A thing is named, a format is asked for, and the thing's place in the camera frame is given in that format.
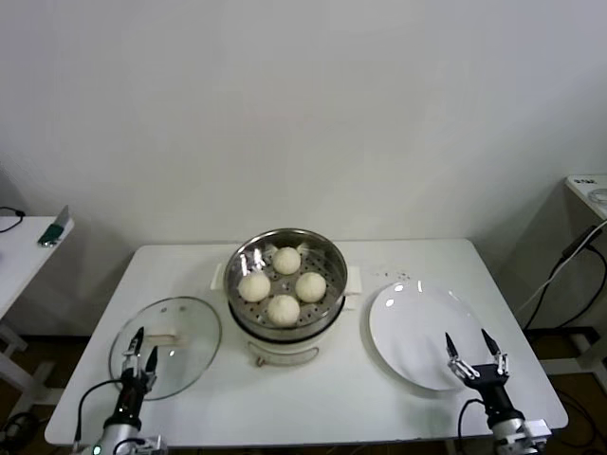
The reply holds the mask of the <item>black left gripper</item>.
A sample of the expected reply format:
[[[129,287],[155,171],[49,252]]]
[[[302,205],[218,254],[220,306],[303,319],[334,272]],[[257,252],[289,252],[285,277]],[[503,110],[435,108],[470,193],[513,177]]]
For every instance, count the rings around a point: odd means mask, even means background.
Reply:
[[[144,338],[144,328],[139,327],[123,353],[123,369],[120,377],[122,385],[115,406],[115,420],[124,425],[140,425],[140,410],[147,387],[153,387],[156,381],[157,346],[154,346],[145,364],[144,373],[135,373],[139,369],[140,349]]]

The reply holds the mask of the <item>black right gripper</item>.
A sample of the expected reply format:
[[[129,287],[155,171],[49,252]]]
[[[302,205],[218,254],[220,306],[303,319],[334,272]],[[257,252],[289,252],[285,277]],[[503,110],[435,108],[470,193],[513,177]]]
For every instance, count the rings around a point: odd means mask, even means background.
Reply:
[[[469,387],[477,391],[484,402],[488,419],[513,419],[515,408],[505,388],[509,377],[507,354],[501,350],[497,341],[485,329],[482,329],[481,333],[493,362],[474,365],[472,368],[460,358],[451,336],[445,333],[448,366],[460,379],[469,379]],[[479,373],[478,377],[475,377],[475,371]]]

